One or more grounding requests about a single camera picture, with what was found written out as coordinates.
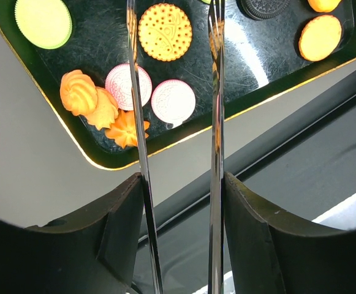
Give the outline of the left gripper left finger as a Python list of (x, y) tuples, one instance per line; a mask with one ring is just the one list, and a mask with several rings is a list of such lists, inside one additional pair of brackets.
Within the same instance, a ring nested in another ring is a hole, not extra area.
[(43, 227), (0, 220), (0, 293), (127, 293), (142, 214), (135, 173)]

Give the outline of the metal tongs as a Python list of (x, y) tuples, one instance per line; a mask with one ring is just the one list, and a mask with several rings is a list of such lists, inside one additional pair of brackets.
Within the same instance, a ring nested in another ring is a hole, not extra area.
[[(224, 291), (224, 27), (225, 2), (212, 1), (208, 11), (208, 35), (213, 59), (212, 153), (210, 182), (210, 240), (208, 293)], [(157, 245), (148, 152), (145, 139), (142, 101), (137, 64), (137, 13), (135, 1), (126, 2), (126, 26), (134, 106), (137, 148), (142, 177), (146, 226), (155, 293), (163, 293), (161, 265)]]

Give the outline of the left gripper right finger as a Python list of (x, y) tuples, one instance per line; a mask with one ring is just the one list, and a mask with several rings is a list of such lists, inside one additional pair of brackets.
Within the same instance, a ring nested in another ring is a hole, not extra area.
[(224, 217), (237, 293), (356, 293), (356, 229), (292, 214), (224, 175)]

